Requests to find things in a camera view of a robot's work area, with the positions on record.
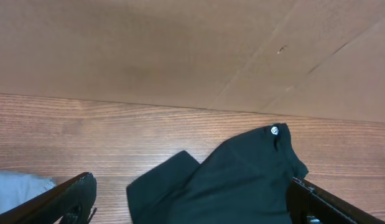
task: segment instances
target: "gray fabric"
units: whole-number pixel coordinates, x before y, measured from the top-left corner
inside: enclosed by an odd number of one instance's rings
[[[55,187],[53,178],[0,170],[0,214]]]

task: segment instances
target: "cardboard box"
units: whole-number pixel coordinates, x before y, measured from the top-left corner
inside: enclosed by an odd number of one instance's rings
[[[385,122],[385,0],[0,0],[0,93]]]

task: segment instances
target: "laminate floor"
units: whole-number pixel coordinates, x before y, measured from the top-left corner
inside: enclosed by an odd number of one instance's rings
[[[202,161],[222,141],[287,123],[307,180],[385,221],[385,124],[0,95],[0,169],[61,183],[98,181],[92,223],[131,223],[126,186],[186,150]]]

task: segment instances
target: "black garment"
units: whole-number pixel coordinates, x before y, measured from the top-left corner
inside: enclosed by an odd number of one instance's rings
[[[291,223],[286,190],[306,166],[286,124],[235,136],[199,164],[182,151],[127,187],[134,224]]]

